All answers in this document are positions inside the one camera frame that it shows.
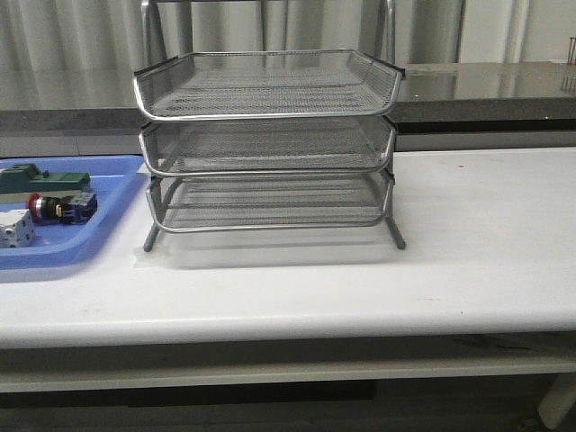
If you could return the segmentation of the silver mesh bottom tray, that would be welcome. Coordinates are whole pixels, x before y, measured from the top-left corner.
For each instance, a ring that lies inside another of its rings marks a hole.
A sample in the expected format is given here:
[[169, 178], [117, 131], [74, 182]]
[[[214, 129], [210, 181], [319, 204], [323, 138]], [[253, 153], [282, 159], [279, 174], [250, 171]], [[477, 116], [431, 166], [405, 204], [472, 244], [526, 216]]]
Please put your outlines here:
[[146, 191], [170, 233], [373, 226], [389, 213], [386, 174], [157, 177]]

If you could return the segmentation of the white table leg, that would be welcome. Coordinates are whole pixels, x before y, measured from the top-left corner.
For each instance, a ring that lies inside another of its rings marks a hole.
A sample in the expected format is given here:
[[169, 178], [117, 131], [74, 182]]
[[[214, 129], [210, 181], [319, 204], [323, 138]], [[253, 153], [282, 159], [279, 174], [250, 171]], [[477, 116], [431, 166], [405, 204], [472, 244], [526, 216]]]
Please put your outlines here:
[[554, 430], [563, 422], [575, 404], [575, 373], [560, 373], [537, 407], [544, 426]]

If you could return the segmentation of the grey stone counter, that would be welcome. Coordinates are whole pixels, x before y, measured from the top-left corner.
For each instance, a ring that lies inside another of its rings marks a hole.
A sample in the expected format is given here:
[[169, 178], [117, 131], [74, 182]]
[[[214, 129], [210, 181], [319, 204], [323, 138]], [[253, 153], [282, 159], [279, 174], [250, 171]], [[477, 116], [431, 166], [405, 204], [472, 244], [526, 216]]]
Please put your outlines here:
[[[571, 147], [575, 69], [551, 61], [409, 65], [391, 120], [399, 151]], [[126, 68], [1, 75], [5, 158], [136, 154]]]

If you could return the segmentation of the white circuit breaker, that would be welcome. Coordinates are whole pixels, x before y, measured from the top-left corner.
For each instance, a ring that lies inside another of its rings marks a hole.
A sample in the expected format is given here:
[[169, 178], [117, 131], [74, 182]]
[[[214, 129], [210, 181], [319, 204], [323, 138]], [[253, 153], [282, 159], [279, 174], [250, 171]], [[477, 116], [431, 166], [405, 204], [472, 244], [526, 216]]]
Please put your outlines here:
[[25, 248], [34, 238], [34, 222], [28, 209], [1, 212], [1, 248]]

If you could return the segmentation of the red emergency stop button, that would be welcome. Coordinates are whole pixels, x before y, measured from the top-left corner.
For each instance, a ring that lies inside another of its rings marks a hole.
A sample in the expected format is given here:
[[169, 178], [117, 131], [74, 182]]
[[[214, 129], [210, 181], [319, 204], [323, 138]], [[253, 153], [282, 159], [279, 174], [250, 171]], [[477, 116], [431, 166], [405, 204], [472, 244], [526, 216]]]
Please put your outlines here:
[[97, 195], [92, 192], [80, 192], [63, 197], [44, 196], [31, 193], [26, 208], [38, 223], [61, 223], [82, 225], [97, 212]]

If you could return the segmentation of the blue plastic tray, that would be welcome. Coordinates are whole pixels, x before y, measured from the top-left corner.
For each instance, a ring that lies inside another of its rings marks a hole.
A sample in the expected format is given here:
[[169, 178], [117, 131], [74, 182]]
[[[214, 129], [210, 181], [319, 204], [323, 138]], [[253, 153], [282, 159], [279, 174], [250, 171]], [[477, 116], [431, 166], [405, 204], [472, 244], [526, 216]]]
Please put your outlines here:
[[1, 167], [19, 163], [34, 164], [42, 171], [88, 173], [98, 208], [84, 225], [40, 225], [30, 246], [3, 248], [3, 270], [61, 267], [94, 256], [148, 179], [140, 172], [140, 156], [8, 158], [1, 161]]

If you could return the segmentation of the green terminal block connector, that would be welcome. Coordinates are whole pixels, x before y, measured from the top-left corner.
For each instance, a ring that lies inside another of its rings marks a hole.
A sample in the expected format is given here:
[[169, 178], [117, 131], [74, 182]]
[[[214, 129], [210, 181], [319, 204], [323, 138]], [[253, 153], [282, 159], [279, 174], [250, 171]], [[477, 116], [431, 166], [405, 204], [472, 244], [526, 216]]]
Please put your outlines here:
[[86, 190], [90, 182], [86, 172], [42, 171], [35, 164], [16, 164], [1, 170], [2, 194]]

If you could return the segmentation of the silver mesh tray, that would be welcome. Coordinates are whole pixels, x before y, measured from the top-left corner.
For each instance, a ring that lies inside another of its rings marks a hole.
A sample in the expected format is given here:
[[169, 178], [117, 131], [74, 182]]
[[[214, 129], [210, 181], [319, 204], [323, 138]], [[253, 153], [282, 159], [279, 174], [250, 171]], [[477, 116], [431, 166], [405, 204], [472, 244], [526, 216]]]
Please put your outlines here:
[[382, 116], [149, 123], [140, 132], [157, 176], [354, 173], [389, 165], [397, 130]]
[[153, 122], [370, 116], [389, 112], [404, 69], [353, 49], [194, 52], [135, 73]]
[[386, 174], [157, 177], [146, 191], [170, 233], [373, 226], [389, 213]]

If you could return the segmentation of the silver mesh top tray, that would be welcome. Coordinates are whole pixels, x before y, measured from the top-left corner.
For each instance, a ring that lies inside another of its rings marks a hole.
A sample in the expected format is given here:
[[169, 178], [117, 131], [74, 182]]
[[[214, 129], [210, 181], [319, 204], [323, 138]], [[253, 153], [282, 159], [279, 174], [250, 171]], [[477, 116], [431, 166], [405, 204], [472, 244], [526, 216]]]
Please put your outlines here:
[[389, 112], [404, 69], [353, 49], [194, 52], [135, 73], [153, 122], [370, 116]]

